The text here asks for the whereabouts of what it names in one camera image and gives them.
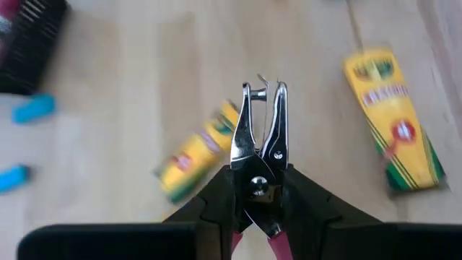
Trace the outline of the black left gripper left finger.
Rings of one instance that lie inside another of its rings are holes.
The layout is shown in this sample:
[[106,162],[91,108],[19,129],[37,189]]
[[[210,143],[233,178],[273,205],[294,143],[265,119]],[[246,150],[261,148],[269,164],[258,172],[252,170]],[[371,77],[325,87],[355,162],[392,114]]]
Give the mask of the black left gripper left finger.
[[229,166],[162,222],[47,225],[17,260],[230,260],[235,192]]

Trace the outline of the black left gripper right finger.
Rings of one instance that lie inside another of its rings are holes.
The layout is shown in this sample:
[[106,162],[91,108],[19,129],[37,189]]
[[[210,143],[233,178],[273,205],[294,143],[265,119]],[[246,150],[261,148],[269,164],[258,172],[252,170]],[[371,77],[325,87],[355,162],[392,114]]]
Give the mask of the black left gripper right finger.
[[382,222],[293,165],[283,194],[294,260],[462,260],[462,225]]

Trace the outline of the black slotted plastic basket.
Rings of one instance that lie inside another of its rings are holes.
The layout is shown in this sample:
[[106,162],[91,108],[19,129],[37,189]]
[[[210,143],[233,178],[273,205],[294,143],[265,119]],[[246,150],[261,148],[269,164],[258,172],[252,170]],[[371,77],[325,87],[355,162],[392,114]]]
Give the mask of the black slotted plastic basket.
[[21,0],[11,20],[0,17],[0,93],[38,91],[68,10],[67,0]]

